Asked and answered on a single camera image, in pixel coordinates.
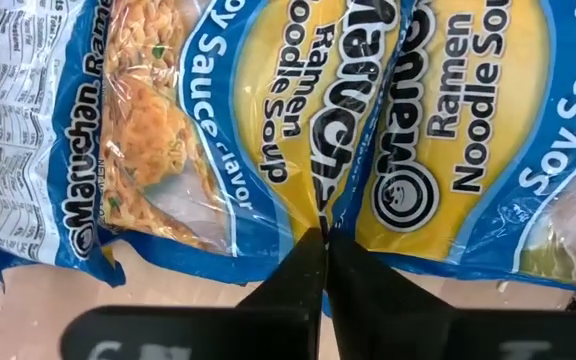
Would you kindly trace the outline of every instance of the maruchan logo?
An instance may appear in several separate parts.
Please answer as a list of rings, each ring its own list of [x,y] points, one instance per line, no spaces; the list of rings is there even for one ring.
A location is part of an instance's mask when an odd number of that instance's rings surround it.
[[[425,225],[437,211],[439,189],[428,169],[411,162],[397,164],[373,188],[379,221],[391,230],[410,232]]]
[[[64,225],[77,257],[87,259],[95,242],[95,195],[97,193],[97,158],[95,134],[101,114],[101,82],[84,83],[77,90],[70,126],[65,135],[70,144],[67,197],[61,203]]]
[[[339,37],[337,80],[326,90],[324,107],[310,120],[311,169],[323,232],[328,203],[350,168],[360,122],[371,109],[381,81],[387,33],[399,23],[394,0],[346,0]]]
[[[419,5],[403,44],[388,89],[386,129],[379,137],[372,188],[372,209],[389,229],[410,232],[424,226],[437,211],[439,187],[417,157],[423,119],[422,78],[428,70],[425,47],[435,33],[432,9]]]

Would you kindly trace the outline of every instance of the tan floor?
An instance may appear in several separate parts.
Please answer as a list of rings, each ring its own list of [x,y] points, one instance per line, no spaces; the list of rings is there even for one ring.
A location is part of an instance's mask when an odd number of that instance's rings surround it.
[[[224,285],[174,273],[142,261],[125,244],[117,257],[129,283],[111,289],[91,277],[64,269],[30,266],[5,274],[0,290],[0,360],[57,359],[57,342],[76,315],[103,304],[166,304],[231,306],[254,285]],[[415,281],[456,306],[488,308],[561,308],[568,292],[525,284],[510,284],[503,293],[493,282],[458,282],[414,276]],[[322,360],[338,358],[332,325],[322,325]]]

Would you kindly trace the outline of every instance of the nutrition facts label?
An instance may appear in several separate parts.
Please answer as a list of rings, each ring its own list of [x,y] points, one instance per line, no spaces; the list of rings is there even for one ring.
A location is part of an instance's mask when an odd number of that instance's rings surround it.
[[[0,0],[0,248],[45,263],[59,242],[46,184],[52,110],[79,2]]]

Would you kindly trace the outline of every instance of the yellow label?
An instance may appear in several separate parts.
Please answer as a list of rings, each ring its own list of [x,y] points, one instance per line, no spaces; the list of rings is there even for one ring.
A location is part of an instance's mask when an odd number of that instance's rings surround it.
[[[327,227],[397,43],[399,1],[373,3],[272,1],[242,51],[241,141],[285,204],[296,239]]]
[[[404,51],[357,237],[370,250],[442,260],[537,118],[548,28],[538,0],[426,1]]]

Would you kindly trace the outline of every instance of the plastic packaging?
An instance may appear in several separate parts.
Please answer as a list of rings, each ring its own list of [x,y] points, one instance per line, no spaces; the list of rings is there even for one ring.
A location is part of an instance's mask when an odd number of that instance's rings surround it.
[[[124,282],[95,216],[109,11],[106,0],[0,0],[0,280],[41,262]]]
[[[576,287],[576,1],[422,1],[402,50],[339,226],[400,268]]]
[[[328,227],[411,13],[395,0],[117,1],[104,222],[138,231],[125,238],[167,268],[229,281],[248,261],[274,267]]]

